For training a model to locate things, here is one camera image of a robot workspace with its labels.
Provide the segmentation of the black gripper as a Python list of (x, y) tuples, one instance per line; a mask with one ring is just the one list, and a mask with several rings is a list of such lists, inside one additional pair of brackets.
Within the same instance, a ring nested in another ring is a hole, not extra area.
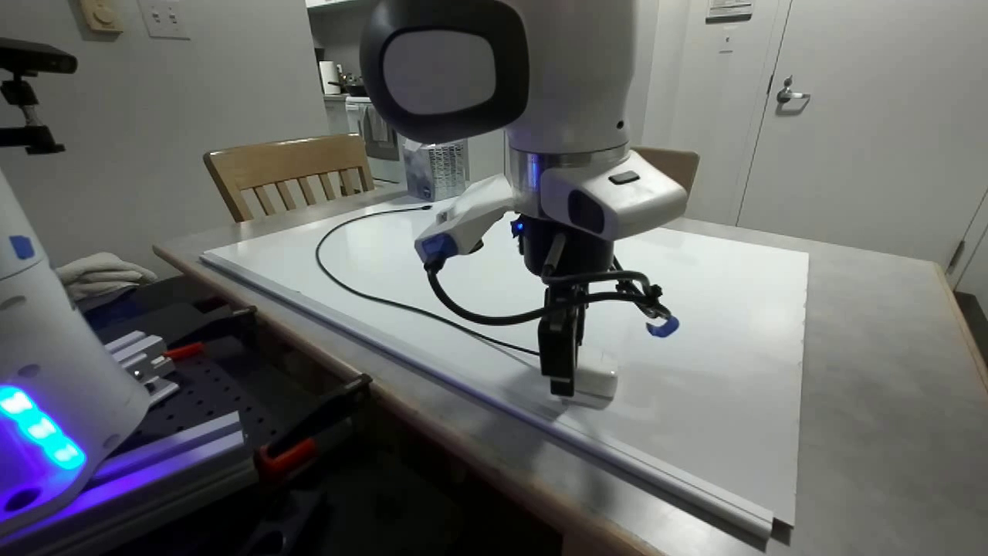
[(615, 245), (549, 220), (524, 220), (520, 254), (545, 285), (543, 306), (549, 311), (538, 324), (541, 373), (549, 380), (552, 395), (572, 399), (584, 338), (584, 293), (591, 291), (591, 276), (615, 268)]

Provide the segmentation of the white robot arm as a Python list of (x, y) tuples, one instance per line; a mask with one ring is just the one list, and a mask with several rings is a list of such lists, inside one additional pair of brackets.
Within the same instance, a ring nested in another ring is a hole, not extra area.
[(628, 140), (634, 0), (376, 0), (360, 34), (374, 107), (409, 140), (499, 130), (505, 168), (479, 178), (414, 242), (426, 271), (483, 248), (497, 220), (543, 281), (538, 367), (560, 399), (609, 399), (616, 373), (591, 361), (584, 315), (630, 301), (662, 327), (662, 286), (615, 245), (686, 212), (686, 187)]

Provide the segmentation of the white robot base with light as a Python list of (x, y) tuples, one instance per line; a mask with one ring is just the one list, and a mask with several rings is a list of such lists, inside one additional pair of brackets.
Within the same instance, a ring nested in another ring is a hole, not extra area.
[(72, 504), (145, 414), (0, 173), (0, 540)]

